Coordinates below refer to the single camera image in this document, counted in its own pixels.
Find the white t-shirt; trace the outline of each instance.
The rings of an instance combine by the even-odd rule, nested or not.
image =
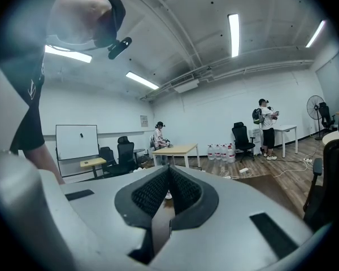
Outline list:
[[[154,130],[154,146],[157,148],[159,145],[164,144],[162,131],[159,129]]]
[[[264,130],[272,128],[272,117],[273,112],[267,107],[261,106],[261,114],[264,117],[264,121],[261,123],[261,128]]]

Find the person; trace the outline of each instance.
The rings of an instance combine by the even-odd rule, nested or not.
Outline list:
[[[259,100],[261,114],[264,120],[261,123],[261,128],[264,134],[263,150],[264,157],[267,160],[276,160],[277,156],[273,154],[273,146],[275,144],[275,131],[272,127],[272,120],[277,119],[278,112],[272,112],[267,108],[267,101],[265,99]]]
[[[159,121],[155,126],[153,138],[154,138],[154,147],[156,150],[167,147],[167,143],[164,141],[163,135],[162,135],[163,127],[164,125],[163,125],[163,122],[161,121]]]
[[[45,145],[39,114],[46,39],[55,35],[65,43],[110,46],[124,17],[121,0],[16,0],[0,21],[0,69],[29,106],[10,151],[22,150],[59,183],[64,180]]]
[[[155,130],[154,130],[154,134],[153,134],[153,141],[154,141],[154,148],[156,150],[159,150],[161,148],[164,148],[164,147],[167,147],[168,144],[164,141],[163,139],[163,135],[162,135],[162,128],[164,127],[165,125],[163,124],[163,122],[159,121],[156,126],[155,126]],[[158,164],[161,165],[161,164],[166,164],[166,156],[157,156],[158,157]],[[168,190],[167,191],[167,195],[165,197],[167,200],[170,200],[172,199],[172,195],[170,193],[170,191]]]

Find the water bottle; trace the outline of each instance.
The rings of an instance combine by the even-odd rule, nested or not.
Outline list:
[[[216,157],[216,160],[220,160],[221,159],[221,149],[220,149],[219,145],[216,145],[216,148],[215,148],[215,157]]]
[[[212,147],[212,145],[208,145],[207,157],[208,157],[209,160],[214,160],[215,159],[214,148]]]
[[[226,149],[226,145],[222,145],[221,148],[221,158],[223,161],[227,160],[227,153],[226,153],[227,149]]]
[[[232,148],[232,144],[230,143],[227,148],[227,161],[229,163],[235,162],[235,150]]]

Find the ceiling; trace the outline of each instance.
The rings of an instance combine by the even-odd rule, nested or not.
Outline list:
[[[154,98],[168,82],[186,73],[210,82],[230,73],[262,68],[308,67],[327,39],[327,30],[305,48],[325,19],[310,0],[122,0],[127,10],[119,39],[130,36],[130,47],[115,60],[108,51],[87,52],[91,63],[47,54],[49,83],[80,84],[103,90]],[[240,17],[240,55],[231,58],[228,14]],[[53,45],[73,48],[49,37]],[[76,50],[93,46],[76,46]],[[152,92],[129,78],[132,71],[162,86]]]

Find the electric fan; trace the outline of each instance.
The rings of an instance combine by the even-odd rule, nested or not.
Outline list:
[[[324,100],[320,96],[313,95],[311,98],[309,98],[306,104],[307,113],[310,115],[310,117],[313,120],[318,121],[319,136],[315,138],[317,141],[323,139],[323,137],[320,135],[320,121],[319,121],[321,119],[321,115],[319,114],[319,107],[320,107],[319,104],[321,102],[324,102]]]

